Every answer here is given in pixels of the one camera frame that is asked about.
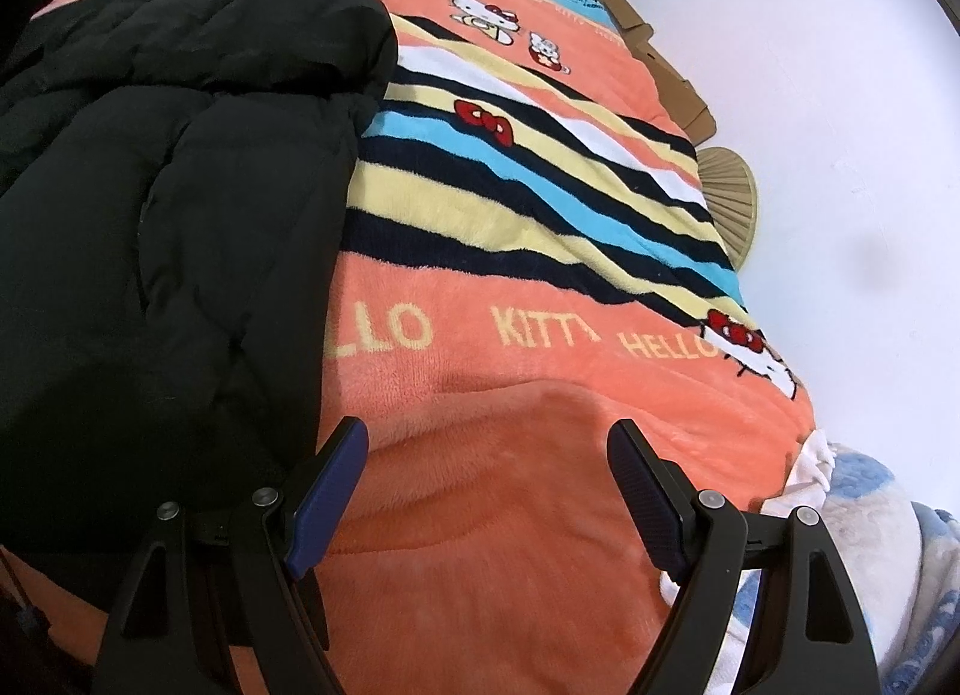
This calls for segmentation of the black puffer jacket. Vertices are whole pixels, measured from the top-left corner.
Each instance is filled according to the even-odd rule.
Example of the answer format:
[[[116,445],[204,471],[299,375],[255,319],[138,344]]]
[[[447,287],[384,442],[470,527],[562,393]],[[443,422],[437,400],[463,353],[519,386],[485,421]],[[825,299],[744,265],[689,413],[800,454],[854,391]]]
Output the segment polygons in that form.
[[[166,500],[314,448],[379,0],[76,0],[2,70],[2,541],[101,609]]]

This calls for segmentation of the white blue patterned quilt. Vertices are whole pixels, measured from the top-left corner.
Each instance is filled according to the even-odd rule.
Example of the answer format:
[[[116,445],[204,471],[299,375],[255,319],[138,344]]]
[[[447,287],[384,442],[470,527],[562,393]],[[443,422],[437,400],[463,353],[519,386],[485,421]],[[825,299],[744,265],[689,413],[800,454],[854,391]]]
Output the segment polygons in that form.
[[[877,459],[815,431],[760,512],[817,510],[861,603],[880,690],[916,693],[958,636],[958,519],[908,497]]]

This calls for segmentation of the beige folding fan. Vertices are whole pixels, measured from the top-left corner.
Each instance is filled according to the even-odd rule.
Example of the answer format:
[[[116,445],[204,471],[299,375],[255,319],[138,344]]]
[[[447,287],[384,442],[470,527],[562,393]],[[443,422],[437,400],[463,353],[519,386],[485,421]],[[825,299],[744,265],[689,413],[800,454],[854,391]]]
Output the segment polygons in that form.
[[[752,250],[758,225],[757,182],[745,159],[724,146],[698,151],[701,190],[736,271]]]

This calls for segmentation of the Hello Kitty striped blanket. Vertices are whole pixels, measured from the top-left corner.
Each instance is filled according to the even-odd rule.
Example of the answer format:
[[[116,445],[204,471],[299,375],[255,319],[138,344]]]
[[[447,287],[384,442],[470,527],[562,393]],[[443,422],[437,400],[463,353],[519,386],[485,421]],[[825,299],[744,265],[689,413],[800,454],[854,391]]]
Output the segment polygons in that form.
[[[71,2],[5,19],[2,70]],[[633,420],[754,509],[814,430],[809,395],[748,315],[692,141],[599,0],[379,2],[397,63],[359,138],[320,354],[314,448],[345,417],[370,432],[314,570],[332,669],[352,693],[623,692],[665,607],[608,427]],[[5,692],[98,692],[158,509],[110,609],[2,541]]]

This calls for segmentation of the brown cardboard pieces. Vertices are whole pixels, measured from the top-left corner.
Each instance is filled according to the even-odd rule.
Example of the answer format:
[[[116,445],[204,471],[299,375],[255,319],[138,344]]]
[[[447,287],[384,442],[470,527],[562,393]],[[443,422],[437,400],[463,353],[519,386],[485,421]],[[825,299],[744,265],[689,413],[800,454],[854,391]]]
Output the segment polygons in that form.
[[[623,42],[631,55],[651,73],[659,92],[659,101],[670,119],[685,131],[693,145],[711,140],[718,131],[716,119],[692,83],[682,76],[656,47],[652,45],[654,28],[628,0],[599,0],[613,23],[617,24]]]

